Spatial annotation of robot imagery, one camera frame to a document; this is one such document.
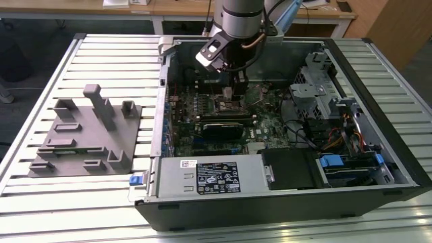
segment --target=metal frame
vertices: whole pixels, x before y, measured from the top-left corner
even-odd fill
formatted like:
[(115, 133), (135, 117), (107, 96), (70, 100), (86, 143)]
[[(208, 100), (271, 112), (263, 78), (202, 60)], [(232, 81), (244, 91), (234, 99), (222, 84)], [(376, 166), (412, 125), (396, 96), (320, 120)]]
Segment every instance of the metal frame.
[[(135, 41), (154, 35), (87, 35), (88, 37), (123, 37)], [(16, 155), (30, 156), (24, 144), (43, 141), (44, 133), (30, 136), (35, 131), (35, 119), (52, 118), (54, 112), (48, 96), (54, 95), (54, 86), (66, 90), (80, 88), (90, 80), (70, 82), (59, 78), (66, 64), (72, 59), (72, 51), (78, 49), (78, 40), (68, 49), (56, 69), (47, 89), (38, 101), (30, 118), (19, 132), (6, 160), (0, 164), (0, 237), (3, 242), (90, 242), (104, 240), (127, 240), (139, 243), (150, 239), (155, 242), (263, 242), (308, 239), (312, 242), (364, 242), (372, 241), (431, 242), (432, 241), (432, 193), (426, 193), (410, 201), (394, 202), (367, 213), (362, 217), (342, 220), (319, 220), (288, 222), (283, 224), (242, 226), (190, 232), (155, 232), (128, 201), (130, 175), (102, 177), (64, 177), (58, 179), (26, 178), (28, 162), (18, 162)], [(378, 104), (386, 112), (410, 149), (418, 157), (423, 168), (432, 176), (432, 115), (422, 106), (423, 100), (398, 72), (392, 72), (379, 53), (367, 47), (360, 40), (336, 40), (348, 61), (355, 66), (363, 83), (370, 89)], [(135, 63), (142, 60), (158, 63), (159, 57), (116, 57), (118, 61)], [(111, 87), (131, 87), (138, 82), (159, 81), (159, 79), (134, 79), (114, 82), (100, 81)], [(347, 95), (350, 89), (342, 83)], [(151, 136), (151, 132), (140, 131), (139, 136)], [(139, 155), (134, 160), (134, 171), (148, 170), (150, 158)]]
[[(155, 34), (164, 34), (164, 21), (206, 21), (206, 16), (171, 16), (150, 15), (150, 12), (136, 13), (136, 15), (112, 15), (112, 14), (47, 14), (47, 13), (11, 13), (0, 12), (0, 18), (6, 19), (63, 19), (63, 20), (150, 20), (154, 24)], [(343, 38), (350, 27), (352, 19), (319, 19), (296, 18), (295, 24), (331, 24), (336, 25), (331, 38)]]

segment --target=warning label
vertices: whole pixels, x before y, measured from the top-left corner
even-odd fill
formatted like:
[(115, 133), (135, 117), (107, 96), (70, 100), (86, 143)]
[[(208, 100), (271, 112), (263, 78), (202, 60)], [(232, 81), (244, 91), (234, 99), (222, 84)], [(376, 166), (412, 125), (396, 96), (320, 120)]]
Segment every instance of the warning label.
[(200, 195), (240, 192), (238, 162), (196, 164)]

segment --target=cable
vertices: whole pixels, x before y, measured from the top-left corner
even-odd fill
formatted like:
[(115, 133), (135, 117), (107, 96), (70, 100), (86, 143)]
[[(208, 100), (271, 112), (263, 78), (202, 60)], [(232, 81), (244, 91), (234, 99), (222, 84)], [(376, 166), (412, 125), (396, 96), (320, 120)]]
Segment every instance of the cable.
[(284, 2), (286, 0), (280, 0), (276, 4), (275, 4), (275, 6), (270, 9), (270, 11), (268, 11), (268, 16), (271, 16), (271, 14), (272, 14), (272, 12), (275, 11), (275, 9), (279, 7), (279, 5)]
[(242, 45), (242, 48), (246, 49), (246, 50), (251, 49), (252, 47), (255, 47), (255, 46), (258, 45), (258, 43), (259, 43), (264, 38), (266, 38), (266, 33), (263, 33), (263, 34), (256, 38), (256, 40), (255, 40), (251, 44), (248, 44), (248, 45), (243, 44), (243, 45)]
[(307, 142), (311, 148), (314, 148), (318, 151), (322, 151), (318, 145), (310, 139), (307, 139), (300, 133), (298, 133), (288, 125), (286, 125), (286, 128)]
[(263, 55), (264, 47), (266, 47), (266, 41), (267, 41), (267, 34), (268, 34), (268, 30), (271, 28), (271, 20), (268, 19), (268, 14), (267, 14), (266, 8), (263, 9), (263, 12), (264, 12), (264, 22), (266, 22), (266, 27), (264, 27), (266, 36), (263, 38), (262, 46), (259, 48), (259, 51), (256, 52), (254, 58), (246, 63), (246, 65), (243, 67), (239, 67), (239, 68), (235, 68), (235, 69), (226, 68), (224, 69), (226, 72), (240, 72), (240, 71), (243, 71), (244, 69), (247, 69), (256, 62), (256, 60)]
[(303, 7), (306, 8), (306, 14), (308, 16), (308, 22), (306, 24), (306, 28), (304, 28), (304, 36), (307, 36), (308, 34), (308, 26), (310, 26), (310, 22), (311, 22), (311, 18), (310, 18), (310, 8), (302, 3)]
[(7, 90), (43, 90), (44, 88), (11, 88), (11, 89), (7, 89)]
[(203, 30), (203, 36), (207, 36), (207, 24), (208, 24), (208, 18), (210, 18), (210, 9), (211, 9), (211, 0), (208, 0), (208, 10), (207, 10), (207, 18), (206, 18), (206, 24), (204, 24), (204, 30)]

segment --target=metal bracket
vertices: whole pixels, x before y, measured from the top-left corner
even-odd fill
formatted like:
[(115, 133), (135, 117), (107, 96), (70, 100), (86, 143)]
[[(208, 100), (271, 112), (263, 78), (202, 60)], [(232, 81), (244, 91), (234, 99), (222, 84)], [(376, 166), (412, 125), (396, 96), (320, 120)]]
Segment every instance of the metal bracket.
[(294, 96), (299, 98), (315, 98), (327, 94), (322, 85), (294, 84), (291, 85), (291, 90)]
[(159, 55), (167, 56), (172, 52), (175, 52), (175, 38), (174, 36), (164, 36), (159, 39), (158, 50)]
[(306, 64), (310, 69), (328, 70), (332, 60), (326, 52), (314, 52), (306, 58)]

